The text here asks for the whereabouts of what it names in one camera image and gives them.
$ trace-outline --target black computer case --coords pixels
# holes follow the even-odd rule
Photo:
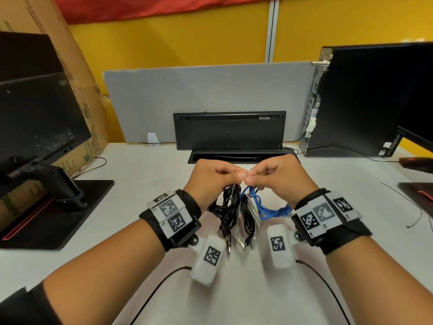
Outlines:
[[[432,55],[433,42],[323,47],[300,140],[305,155],[359,156],[346,148],[392,156],[399,118]]]

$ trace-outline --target black sleeve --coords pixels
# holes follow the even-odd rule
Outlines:
[[[0,324],[62,325],[45,294],[43,282],[29,292],[16,291],[0,303]]]

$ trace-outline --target table surface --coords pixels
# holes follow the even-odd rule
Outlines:
[[[193,169],[187,164],[189,154],[177,151],[175,144],[109,144],[101,155],[107,164],[80,179],[114,179],[116,184],[65,248],[57,252],[0,250],[0,301],[21,287],[32,288],[65,262],[136,220],[155,196],[182,188]],[[398,149],[394,158],[402,155],[407,153]],[[339,191],[363,216],[374,239],[433,292],[433,233],[428,216],[407,229],[419,217],[419,209],[380,183],[395,187],[400,181],[433,182],[433,175],[366,158],[299,158],[317,185]],[[102,163],[95,159],[87,169]],[[285,205],[268,189],[260,196],[266,207]],[[199,235],[205,237],[218,231],[219,220],[213,215],[205,213],[201,222]],[[266,221],[255,249],[241,251],[236,246],[224,258],[210,288],[192,281],[187,271],[174,274],[154,295],[136,324],[345,324],[331,293],[311,270],[302,265],[286,270],[273,268],[264,229],[281,222],[294,228],[289,219]],[[296,251],[299,259],[311,264],[328,281],[348,313],[320,249],[299,244]],[[114,324],[129,324],[160,280],[175,268],[191,265],[194,256],[191,249],[167,253]]]

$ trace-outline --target forearm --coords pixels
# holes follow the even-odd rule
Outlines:
[[[357,325],[427,324],[433,295],[371,237],[361,236],[326,257]]]
[[[137,220],[58,268],[44,281],[64,325],[111,324],[165,256],[144,220]]]

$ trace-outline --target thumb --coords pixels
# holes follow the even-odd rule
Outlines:
[[[244,182],[247,186],[253,186],[253,187],[267,187],[270,189],[273,189],[274,185],[272,184],[272,176],[273,174],[269,175],[249,175],[245,178]]]
[[[230,186],[233,184],[241,184],[242,180],[245,179],[246,174],[243,172],[233,172],[229,174],[223,174],[223,183],[224,186]]]

